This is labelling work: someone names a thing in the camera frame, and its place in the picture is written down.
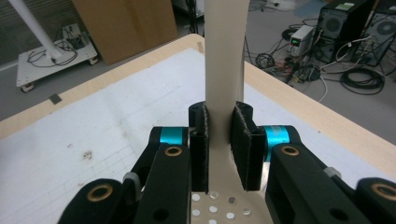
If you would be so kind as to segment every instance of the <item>box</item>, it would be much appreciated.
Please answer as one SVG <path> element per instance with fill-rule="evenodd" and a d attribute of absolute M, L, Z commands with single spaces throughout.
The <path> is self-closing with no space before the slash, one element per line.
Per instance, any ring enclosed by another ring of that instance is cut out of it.
<path fill-rule="evenodd" d="M 178 37 L 171 0 L 73 0 L 73 4 L 108 64 Z"/>

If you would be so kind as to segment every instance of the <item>grey floor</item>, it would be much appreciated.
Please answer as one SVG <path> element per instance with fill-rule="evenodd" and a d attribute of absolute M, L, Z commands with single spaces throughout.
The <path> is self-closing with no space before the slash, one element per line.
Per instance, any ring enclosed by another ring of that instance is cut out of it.
<path fill-rule="evenodd" d="M 301 0 L 297 2 L 298 5 L 294 11 L 265 9 L 264 11 L 254 10 L 248 13 L 247 42 L 253 55 L 270 50 L 280 39 L 281 32 L 286 30 L 290 24 L 301 23 L 303 19 L 316 18 L 320 8 L 324 5 L 320 0 Z M 177 12 L 176 20 L 179 36 L 186 35 L 189 29 L 188 18 Z M 202 34 L 203 21 L 200 20 L 200 23 L 200 34 Z M 280 51 L 276 54 L 276 59 L 285 57 L 286 53 L 286 51 Z M 16 66 L 3 70 L 0 72 L 0 120 L 46 101 L 54 93 L 67 91 L 78 84 L 100 76 L 104 72 L 138 56 L 112 65 L 106 65 L 103 61 L 95 66 L 90 66 L 88 63 L 77 64 L 55 75 L 38 80 L 35 83 L 35 88 L 28 93 L 21 92 L 21 89 L 15 86 Z M 385 70 L 391 68 L 392 65 L 384 62 Z M 343 65 L 329 67 L 329 70 L 331 69 L 343 69 Z M 339 78 L 339 75 L 322 74 L 322 76 L 333 79 Z M 326 81 L 328 93 L 321 103 L 396 145 L 395 79 L 396 73 L 387 76 L 384 90 L 377 95 L 369 96 L 355 94 L 347 91 L 340 83 Z M 320 80 L 309 83 L 291 81 L 289 84 L 291 88 L 303 92 L 314 100 L 320 99 L 325 93 L 324 84 Z"/>

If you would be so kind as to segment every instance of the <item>computer tower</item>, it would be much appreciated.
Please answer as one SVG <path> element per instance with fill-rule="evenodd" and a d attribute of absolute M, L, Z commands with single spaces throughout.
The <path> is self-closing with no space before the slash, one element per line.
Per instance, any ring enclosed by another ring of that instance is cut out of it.
<path fill-rule="evenodd" d="M 324 6 L 318 18 L 315 57 L 330 63 L 345 43 L 359 39 L 374 3 L 375 0 L 334 0 Z"/>
<path fill-rule="evenodd" d="M 381 0 L 371 18 L 352 61 L 377 66 L 396 37 L 396 1 Z"/>

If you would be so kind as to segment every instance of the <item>table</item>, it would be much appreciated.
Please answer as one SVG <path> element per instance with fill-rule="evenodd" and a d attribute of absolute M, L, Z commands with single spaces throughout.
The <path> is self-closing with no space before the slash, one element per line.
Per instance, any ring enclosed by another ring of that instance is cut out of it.
<path fill-rule="evenodd" d="M 187 35 L 93 80 L 61 93 L 60 96 L 63 100 L 57 105 L 46 101 L 3 120 L 0 122 L 0 139 L 5 139 L 49 114 L 74 102 L 83 100 L 87 96 L 123 78 L 127 78 L 131 74 L 150 68 L 155 63 L 162 62 L 185 49 L 193 48 L 198 52 L 204 53 L 204 43 L 204 39 L 198 35 Z M 248 85 L 282 106 L 298 119 L 303 120 L 342 147 L 347 148 L 351 153 L 373 165 L 393 180 L 396 179 L 396 167 L 394 166 L 396 146 L 364 130 L 359 125 L 341 117 L 329 108 L 304 96 L 249 63 L 245 64 L 245 79 Z"/>

